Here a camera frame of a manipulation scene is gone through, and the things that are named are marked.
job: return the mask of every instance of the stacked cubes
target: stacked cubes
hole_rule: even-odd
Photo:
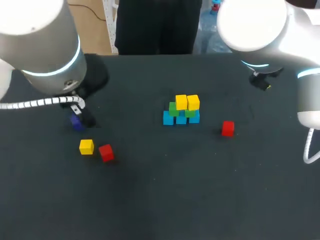
[[[176,95],[169,103],[169,111],[163,111],[163,125],[185,125],[200,122],[200,100],[198,95]]]

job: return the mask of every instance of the white cable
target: white cable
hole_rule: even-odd
[[[26,109],[46,105],[61,104],[61,103],[77,103],[81,109],[86,107],[85,101],[78,96],[60,96],[33,101],[16,102],[16,103],[0,103],[0,109]]]
[[[310,145],[311,145],[312,136],[314,134],[314,131],[315,130],[313,128],[310,128],[308,136],[306,137],[304,153],[303,153],[303,160],[306,164],[311,164],[320,158],[320,151],[318,151],[314,156],[309,158],[309,150],[310,150]]]

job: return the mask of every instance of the black pants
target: black pants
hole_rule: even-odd
[[[120,0],[120,55],[191,54],[202,0]]]

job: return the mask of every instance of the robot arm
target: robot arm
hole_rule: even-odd
[[[78,87],[87,64],[67,2],[5,1],[0,7],[0,59],[48,95]]]
[[[298,119],[310,132],[320,130],[320,9],[295,7],[285,0],[225,0],[217,17],[222,40],[240,61],[255,72],[269,74],[282,68],[295,71]]]
[[[82,52],[66,0],[0,3],[0,100],[9,88],[13,69],[51,97],[0,103],[0,109],[60,104],[70,107],[86,127],[96,125],[83,99],[103,87],[109,74],[98,56]]]

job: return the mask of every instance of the black table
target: black table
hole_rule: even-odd
[[[101,128],[75,132],[59,106],[0,112],[0,239],[320,238],[320,162],[303,162],[293,72],[263,92],[228,54],[104,61],[110,82],[87,102]],[[200,124],[162,126],[176,94],[199,95]],[[15,72],[2,102],[37,98]],[[228,120],[233,138],[219,134]],[[119,164],[80,155],[87,138]]]

